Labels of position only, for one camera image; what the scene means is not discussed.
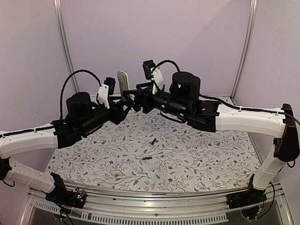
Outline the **white remote control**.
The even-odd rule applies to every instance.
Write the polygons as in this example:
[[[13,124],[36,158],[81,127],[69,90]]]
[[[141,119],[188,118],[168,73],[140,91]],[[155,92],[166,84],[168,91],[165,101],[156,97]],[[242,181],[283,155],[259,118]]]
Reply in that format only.
[[[126,98],[124,97],[123,92],[129,90],[128,75],[124,71],[118,71],[117,78],[118,78],[118,82],[119,82],[121,100],[126,101]]]

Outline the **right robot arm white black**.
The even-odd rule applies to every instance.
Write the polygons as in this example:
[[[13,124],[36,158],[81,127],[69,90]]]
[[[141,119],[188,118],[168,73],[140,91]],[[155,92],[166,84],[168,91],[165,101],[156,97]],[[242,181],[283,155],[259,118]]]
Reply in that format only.
[[[300,154],[290,105],[262,109],[231,105],[200,94],[200,79],[177,73],[173,91],[156,73],[131,90],[136,112],[150,115],[147,133],[160,145],[150,171],[164,192],[198,192],[249,187],[242,200],[253,204],[282,168]]]

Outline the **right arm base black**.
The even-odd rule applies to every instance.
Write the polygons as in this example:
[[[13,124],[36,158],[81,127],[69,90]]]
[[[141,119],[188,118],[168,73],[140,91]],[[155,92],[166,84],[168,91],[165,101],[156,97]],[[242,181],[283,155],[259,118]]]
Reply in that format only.
[[[253,186],[248,187],[246,191],[232,193],[226,196],[227,205],[230,209],[260,203],[265,201],[266,199],[265,189],[258,190]]]

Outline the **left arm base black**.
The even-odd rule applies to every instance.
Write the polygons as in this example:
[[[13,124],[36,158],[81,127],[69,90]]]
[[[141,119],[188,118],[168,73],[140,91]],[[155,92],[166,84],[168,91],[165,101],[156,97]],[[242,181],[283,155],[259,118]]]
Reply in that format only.
[[[62,205],[83,209],[86,201],[86,191],[78,187],[73,190],[67,190],[63,179],[55,173],[50,173],[54,179],[54,189],[45,194],[45,199]]]

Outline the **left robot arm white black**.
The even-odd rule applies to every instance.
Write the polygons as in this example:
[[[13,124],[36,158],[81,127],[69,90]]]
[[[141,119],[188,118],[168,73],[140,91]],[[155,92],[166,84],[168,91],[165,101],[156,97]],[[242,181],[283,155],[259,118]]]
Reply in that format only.
[[[59,203],[66,203],[70,194],[59,175],[28,167],[13,159],[13,156],[34,150],[70,147],[99,130],[108,121],[118,125],[133,105],[129,96],[125,99],[122,101],[119,97],[105,94],[103,99],[95,103],[89,93],[79,92],[66,100],[68,114],[64,119],[27,130],[1,132],[1,181],[19,182],[51,193]]]

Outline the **floral patterned table mat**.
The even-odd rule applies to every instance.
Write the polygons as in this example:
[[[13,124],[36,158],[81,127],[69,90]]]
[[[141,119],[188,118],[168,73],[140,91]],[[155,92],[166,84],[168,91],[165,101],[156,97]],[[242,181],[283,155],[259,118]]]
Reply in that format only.
[[[108,122],[72,147],[56,149],[46,170],[85,185],[165,193],[243,188],[259,167],[247,133],[203,132],[153,110],[130,111],[120,124]]]

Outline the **left aluminium frame post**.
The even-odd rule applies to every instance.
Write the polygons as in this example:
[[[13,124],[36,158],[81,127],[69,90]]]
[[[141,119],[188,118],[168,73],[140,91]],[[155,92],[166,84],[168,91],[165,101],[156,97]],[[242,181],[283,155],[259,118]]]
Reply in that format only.
[[[67,70],[71,74],[74,72],[74,67],[71,59],[70,50],[68,47],[68,40],[67,40],[67,35],[66,35],[64,21],[63,21],[61,1],[53,0],[53,5],[54,5],[54,12],[55,12],[56,22],[58,26],[58,33],[60,37],[62,51],[64,54]]]

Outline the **aluminium frame post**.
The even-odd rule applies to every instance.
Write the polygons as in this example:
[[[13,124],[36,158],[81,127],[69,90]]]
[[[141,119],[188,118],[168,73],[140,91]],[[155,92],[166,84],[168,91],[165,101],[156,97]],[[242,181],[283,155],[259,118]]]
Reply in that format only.
[[[70,50],[68,47],[68,40],[67,40],[67,35],[66,35],[64,21],[63,21],[61,1],[53,0],[53,5],[54,5],[54,12],[55,12],[56,22],[58,26],[58,33],[60,37],[62,51],[64,54],[67,70],[71,74],[74,72],[74,67],[71,59]]]
[[[245,38],[244,38],[244,44],[243,44],[242,53],[241,53],[240,61],[238,64],[238,69],[237,69],[236,77],[234,80],[233,88],[232,88],[231,95],[230,95],[230,98],[233,102],[235,101],[237,94],[238,94],[238,89],[240,86],[240,82],[242,80],[242,75],[243,75],[243,71],[244,71],[247,56],[248,56],[248,51],[249,51],[250,44],[251,44],[251,39],[252,39],[254,26],[255,26],[257,3],[258,3],[257,0],[250,1],[250,8],[249,8],[249,15],[248,15],[248,20],[247,20],[247,28],[246,28]]]

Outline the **right aluminium frame post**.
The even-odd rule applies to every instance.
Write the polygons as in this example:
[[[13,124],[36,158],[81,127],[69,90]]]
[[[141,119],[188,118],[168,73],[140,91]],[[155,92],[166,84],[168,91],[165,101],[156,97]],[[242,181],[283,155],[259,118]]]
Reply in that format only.
[[[230,98],[233,102],[235,101],[237,94],[238,94],[238,89],[240,86],[240,82],[242,80],[242,75],[243,75],[243,71],[244,71],[247,56],[248,56],[248,51],[249,51],[250,44],[251,44],[251,39],[252,39],[254,26],[255,26],[257,3],[258,3],[257,0],[250,1],[250,8],[249,8],[249,15],[248,15],[248,20],[247,20],[247,28],[246,28],[245,38],[244,38],[244,44],[243,44],[242,53],[241,53],[240,61],[238,64],[238,69],[237,69],[236,77],[234,80],[233,88],[232,88],[231,95],[230,95]]]

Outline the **front aluminium rail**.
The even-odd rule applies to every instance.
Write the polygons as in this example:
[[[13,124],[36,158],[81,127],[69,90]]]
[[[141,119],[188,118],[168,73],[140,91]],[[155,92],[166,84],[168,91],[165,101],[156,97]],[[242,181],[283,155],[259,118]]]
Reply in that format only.
[[[68,182],[68,189],[86,191],[82,209],[61,214],[45,195],[30,189],[25,199],[22,225],[294,225],[280,183],[266,189],[266,202],[230,209],[229,194],[240,189],[213,192],[137,192]]]

